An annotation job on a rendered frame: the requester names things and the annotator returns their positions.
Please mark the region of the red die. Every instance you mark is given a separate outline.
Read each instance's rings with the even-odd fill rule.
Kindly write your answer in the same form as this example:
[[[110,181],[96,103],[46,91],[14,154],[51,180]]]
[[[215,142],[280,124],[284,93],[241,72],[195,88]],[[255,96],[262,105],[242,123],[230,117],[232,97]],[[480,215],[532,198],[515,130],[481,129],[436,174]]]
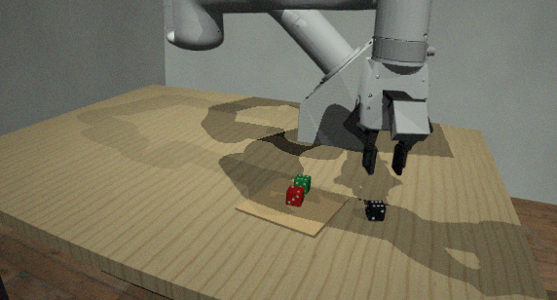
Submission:
[[[304,187],[290,185],[286,191],[286,204],[290,206],[301,206],[304,201]]]

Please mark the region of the black die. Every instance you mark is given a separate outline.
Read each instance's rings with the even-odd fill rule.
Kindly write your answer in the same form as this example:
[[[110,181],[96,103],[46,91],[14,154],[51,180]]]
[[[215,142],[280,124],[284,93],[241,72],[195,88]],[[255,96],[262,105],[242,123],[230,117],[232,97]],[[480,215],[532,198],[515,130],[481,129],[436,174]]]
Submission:
[[[368,201],[366,214],[369,221],[384,221],[386,209],[383,201]]]

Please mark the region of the dark green die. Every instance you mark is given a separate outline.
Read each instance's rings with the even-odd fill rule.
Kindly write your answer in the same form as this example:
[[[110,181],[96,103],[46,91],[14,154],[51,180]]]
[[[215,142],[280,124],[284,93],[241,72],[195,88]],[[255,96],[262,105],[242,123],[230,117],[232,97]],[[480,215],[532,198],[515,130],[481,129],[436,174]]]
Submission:
[[[311,188],[311,177],[309,175],[297,174],[294,179],[294,186],[304,187],[305,194],[308,194]]]

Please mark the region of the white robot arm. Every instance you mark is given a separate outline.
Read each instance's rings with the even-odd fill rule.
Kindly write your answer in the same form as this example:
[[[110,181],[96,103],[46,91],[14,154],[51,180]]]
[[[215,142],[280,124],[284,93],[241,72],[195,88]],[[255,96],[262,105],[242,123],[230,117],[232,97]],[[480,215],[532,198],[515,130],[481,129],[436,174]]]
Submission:
[[[354,50],[319,10],[376,10],[372,56],[402,62],[424,62],[435,53],[435,48],[427,41],[431,2],[163,0],[163,6],[167,40],[178,48],[190,51],[212,50],[223,43],[223,14],[267,13],[320,68],[325,74],[322,78],[325,82],[361,48]],[[383,95],[390,101],[391,140],[424,141],[430,135],[425,99],[412,98],[404,91],[383,90]]]

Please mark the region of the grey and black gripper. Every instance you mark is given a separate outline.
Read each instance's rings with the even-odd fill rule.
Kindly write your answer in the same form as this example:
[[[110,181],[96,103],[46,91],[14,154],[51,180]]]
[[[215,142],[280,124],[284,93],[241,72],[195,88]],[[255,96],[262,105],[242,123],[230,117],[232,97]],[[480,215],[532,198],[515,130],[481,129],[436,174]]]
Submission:
[[[365,59],[355,108],[344,122],[344,127],[363,143],[362,165],[369,175],[374,174],[377,156],[375,143],[378,133],[390,131],[388,111],[390,101],[383,95],[383,90],[404,91],[412,98],[425,99],[428,109],[428,65],[425,62],[402,62],[375,56]],[[358,121],[365,131],[356,125]],[[397,175],[402,174],[408,151],[417,142],[399,140],[394,146],[391,168]]]

